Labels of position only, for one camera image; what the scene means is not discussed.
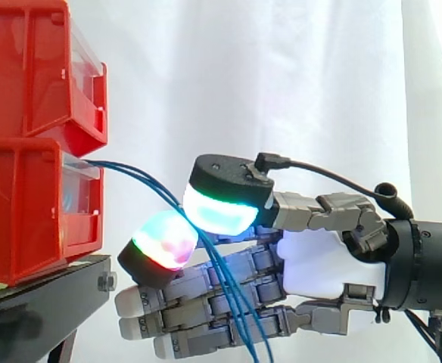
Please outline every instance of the white fingertip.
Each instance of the white fingertip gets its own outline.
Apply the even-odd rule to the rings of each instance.
[[[154,338],[155,355],[160,359],[174,359],[173,340],[170,334]]]
[[[121,318],[134,318],[143,316],[145,313],[138,286],[120,291],[115,296],[115,306],[117,307],[117,314]]]
[[[120,327],[120,335],[127,340],[142,339],[142,332],[140,331],[140,324],[137,318],[121,318],[118,321]]]

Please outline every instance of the metal bolt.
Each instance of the metal bolt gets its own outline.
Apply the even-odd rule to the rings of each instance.
[[[106,293],[115,291],[117,288],[117,273],[106,271],[102,276],[98,277],[98,289]]]

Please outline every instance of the stacked red bins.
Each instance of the stacked red bins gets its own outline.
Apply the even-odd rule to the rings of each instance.
[[[106,68],[61,0],[0,0],[0,283],[98,250]]]

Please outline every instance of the blue cable bundle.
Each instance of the blue cable bundle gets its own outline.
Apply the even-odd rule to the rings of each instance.
[[[184,210],[181,207],[181,203],[177,200],[177,198],[157,179],[148,173],[135,168],[134,166],[116,163],[113,161],[93,161],[86,160],[88,163],[103,167],[106,169],[112,169],[117,172],[121,172],[125,175],[128,175],[139,182],[147,185],[150,189],[155,191],[167,204],[169,204],[172,208],[174,208],[181,216],[183,216],[192,227],[196,229],[199,234],[199,238],[202,240],[204,244],[204,248],[207,251],[207,255],[209,256],[211,262],[213,263],[214,271],[216,272],[216,276],[221,284],[221,288],[223,289],[224,294],[226,295],[226,299],[228,300],[229,308],[232,312],[232,316],[235,320],[236,328],[238,329],[240,338],[243,340],[243,343],[246,345],[248,351],[255,363],[259,363],[256,349],[254,348],[253,338],[251,337],[250,329],[247,325],[246,317],[244,314],[244,309],[241,306],[240,297],[246,310],[250,314],[253,315],[254,321],[257,325],[257,328],[260,332],[261,337],[265,343],[266,349],[269,355],[270,363],[274,362],[272,350],[268,343],[268,338],[266,333],[261,325],[260,318],[258,317],[257,312],[254,310],[253,306],[247,300],[247,297],[241,291],[239,283],[233,278],[232,273],[229,270],[224,258],[219,254],[216,247],[213,244],[213,241],[198,227],[196,227],[186,216]]]

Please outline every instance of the glowing led sensor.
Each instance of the glowing led sensor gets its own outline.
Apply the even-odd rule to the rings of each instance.
[[[182,268],[198,243],[196,230],[175,210],[150,218],[132,237],[133,243],[159,265]]]
[[[209,198],[190,184],[185,189],[182,206],[187,217],[200,229],[229,236],[246,231],[258,214],[258,208]]]

